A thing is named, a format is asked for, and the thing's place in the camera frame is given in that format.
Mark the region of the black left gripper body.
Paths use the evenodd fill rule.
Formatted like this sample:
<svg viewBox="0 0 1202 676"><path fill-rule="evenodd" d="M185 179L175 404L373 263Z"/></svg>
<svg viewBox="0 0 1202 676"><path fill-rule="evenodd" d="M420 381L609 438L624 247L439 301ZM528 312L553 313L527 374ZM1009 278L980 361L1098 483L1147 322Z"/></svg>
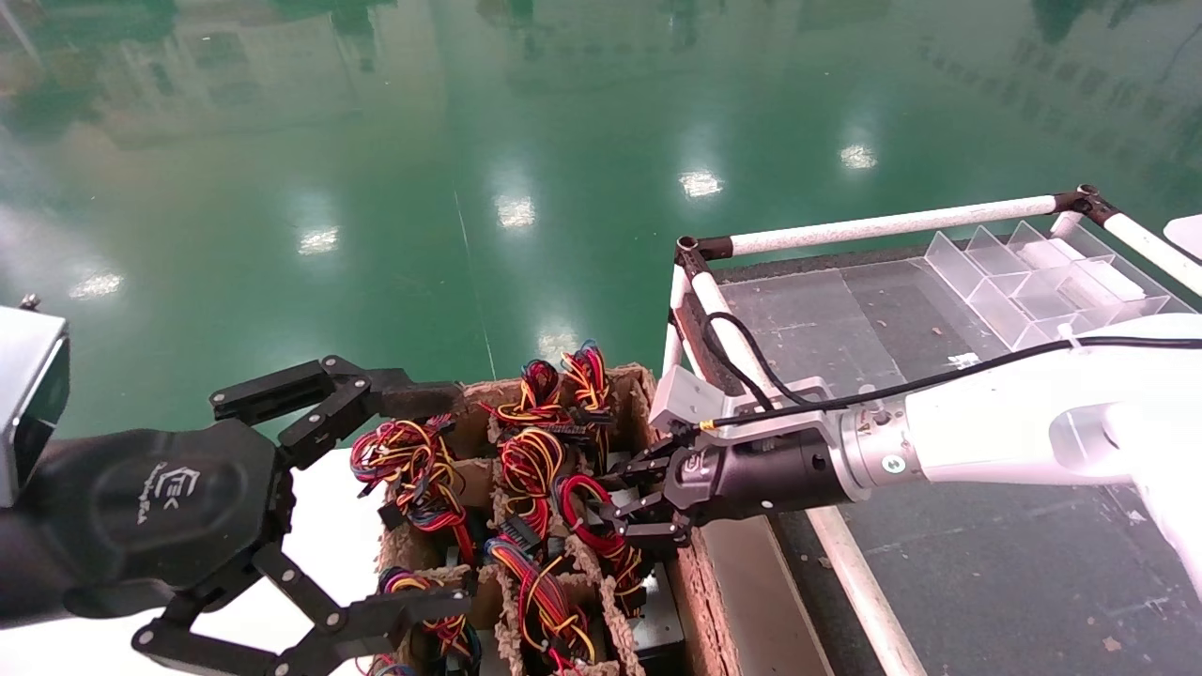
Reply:
<svg viewBox="0 0 1202 676"><path fill-rule="evenodd" d="M50 441L2 510L2 625L121 619L258 579L294 504L276 447L240 421Z"/></svg>

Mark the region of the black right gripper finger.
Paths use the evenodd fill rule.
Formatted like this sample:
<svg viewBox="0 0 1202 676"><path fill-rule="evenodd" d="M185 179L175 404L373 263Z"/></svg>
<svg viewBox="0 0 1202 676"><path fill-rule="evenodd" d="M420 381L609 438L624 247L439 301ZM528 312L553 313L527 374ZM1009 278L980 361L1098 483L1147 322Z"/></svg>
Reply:
<svg viewBox="0 0 1202 676"><path fill-rule="evenodd" d="M599 504L596 512L627 545L654 552L691 546L695 505L676 505L664 493L619 493L617 497L625 500Z"/></svg>
<svg viewBox="0 0 1202 676"><path fill-rule="evenodd" d="M609 492L647 490L664 484L670 459L680 449L680 441L654 441L648 449L617 459L601 476L601 486Z"/></svg>

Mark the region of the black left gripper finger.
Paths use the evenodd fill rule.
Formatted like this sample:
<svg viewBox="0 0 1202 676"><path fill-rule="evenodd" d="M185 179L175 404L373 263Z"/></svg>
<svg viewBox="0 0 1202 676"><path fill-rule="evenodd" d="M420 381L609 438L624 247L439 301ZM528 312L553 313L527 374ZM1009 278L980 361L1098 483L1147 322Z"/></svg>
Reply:
<svg viewBox="0 0 1202 676"><path fill-rule="evenodd" d="M215 420L248 426L304 411L279 434L276 466L305 470L371 419L434 419L462 398L454 381L417 383L401 368L363 369L331 355L218 390L209 402Z"/></svg>
<svg viewBox="0 0 1202 676"><path fill-rule="evenodd" d="M194 633L202 613L226 607L266 579L310 621L296 645L281 652L257 650ZM162 668L194 675L331 675L346 662L394 653L424 623L468 615L475 575L456 587L379 591L338 605L279 546L262 546L233 561L196 588L178 591L157 619L131 639L141 656Z"/></svg>

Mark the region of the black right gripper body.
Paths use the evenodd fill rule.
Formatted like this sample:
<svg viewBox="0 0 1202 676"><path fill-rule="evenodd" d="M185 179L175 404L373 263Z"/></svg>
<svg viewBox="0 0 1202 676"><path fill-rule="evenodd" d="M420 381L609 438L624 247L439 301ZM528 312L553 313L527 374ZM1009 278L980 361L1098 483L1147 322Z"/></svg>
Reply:
<svg viewBox="0 0 1202 676"><path fill-rule="evenodd" d="M853 502L839 479L837 453L814 427L679 451L670 462L662 493L694 524Z"/></svg>

